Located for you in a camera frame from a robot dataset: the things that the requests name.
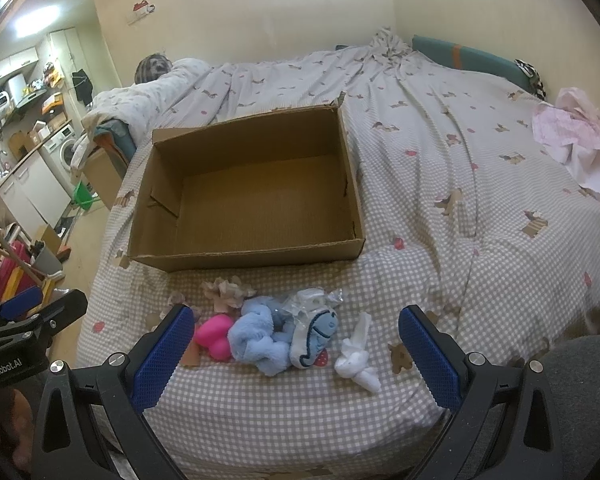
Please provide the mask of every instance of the blue gripper pad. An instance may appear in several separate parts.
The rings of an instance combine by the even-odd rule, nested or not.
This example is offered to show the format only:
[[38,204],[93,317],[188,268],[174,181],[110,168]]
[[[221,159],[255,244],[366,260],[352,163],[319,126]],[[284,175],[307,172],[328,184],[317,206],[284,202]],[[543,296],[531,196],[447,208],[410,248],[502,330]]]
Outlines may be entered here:
[[193,310],[183,307],[139,366],[132,383],[131,404],[136,412],[154,407],[193,336]]
[[7,321],[14,321],[40,303],[42,303],[42,290],[38,286],[30,286],[2,304],[0,317]]
[[460,408],[462,396],[458,373],[409,307],[400,313],[398,334],[427,383],[436,404],[453,412]]

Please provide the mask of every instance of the beige crumpled tissue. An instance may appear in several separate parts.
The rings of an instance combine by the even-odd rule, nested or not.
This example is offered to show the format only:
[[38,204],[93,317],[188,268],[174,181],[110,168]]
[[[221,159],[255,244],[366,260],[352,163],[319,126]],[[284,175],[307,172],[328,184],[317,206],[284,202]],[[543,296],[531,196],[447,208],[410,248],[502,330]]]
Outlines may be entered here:
[[367,366],[369,352],[365,350],[366,338],[371,326],[371,315],[360,312],[358,323],[351,338],[342,340],[340,357],[336,359],[336,373],[362,386],[365,390],[376,394],[380,391],[378,369]]
[[241,308],[245,298],[256,295],[251,285],[242,281],[238,276],[232,276],[231,280],[216,278],[211,282],[202,282],[200,285],[205,297],[214,300],[214,311],[227,314],[232,308]]

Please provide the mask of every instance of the pink clothing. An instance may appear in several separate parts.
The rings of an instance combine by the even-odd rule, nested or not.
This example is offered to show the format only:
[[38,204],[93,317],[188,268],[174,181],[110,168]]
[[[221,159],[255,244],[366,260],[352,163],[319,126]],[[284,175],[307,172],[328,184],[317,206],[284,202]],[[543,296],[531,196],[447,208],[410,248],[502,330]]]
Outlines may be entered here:
[[563,88],[555,107],[549,103],[536,107],[532,126],[534,139],[600,200],[600,111],[586,93]]

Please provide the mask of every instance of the checkered black and white cloth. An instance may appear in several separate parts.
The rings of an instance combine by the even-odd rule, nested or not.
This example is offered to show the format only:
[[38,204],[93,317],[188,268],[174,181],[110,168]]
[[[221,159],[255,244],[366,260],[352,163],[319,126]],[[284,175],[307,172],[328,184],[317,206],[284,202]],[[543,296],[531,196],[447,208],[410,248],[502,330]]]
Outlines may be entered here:
[[[408,304],[432,311],[440,330],[494,364],[600,330],[600,203],[534,142],[536,97],[496,76],[436,65],[387,30],[369,46],[302,59],[226,64],[189,78],[177,67],[155,83],[173,76],[182,97],[155,96],[146,135],[330,102],[346,91],[367,236],[353,262],[174,274],[117,267],[130,192],[138,193],[150,151],[148,140],[139,147],[120,190],[131,199],[110,213],[78,366],[128,351],[172,290],[210,316],[200,283],[216,276],[237,274],[270,295],[311,285],[346,292],[325,367],[266,378],[205,356],[199,368],[175,371],[145,415],[191,478],[351,479],[413,465],[442,410],[415,367],[392,373],[389,345],[399,342],[397,317]],[[106,101],[99,95],[93,113]],[[361,310],[373,317],[367,349],[382,382],[377,395],[333,371],[339,340]]]

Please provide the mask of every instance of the ceiling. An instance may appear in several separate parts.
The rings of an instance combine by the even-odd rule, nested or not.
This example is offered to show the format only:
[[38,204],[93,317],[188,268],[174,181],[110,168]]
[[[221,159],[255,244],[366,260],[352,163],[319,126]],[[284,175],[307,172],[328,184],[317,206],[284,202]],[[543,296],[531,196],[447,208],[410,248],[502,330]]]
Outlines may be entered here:
[[[60,7],[60,17],[45,30],[25,38],[18,38],[15,22],[30,12],[50,5]],[[98,15],[93,0],[26,0],[16,12],[0,35],[0,60],[11,54],[37,45],[42,37],[54,30],[75,27],[80,23],[97,22]]]

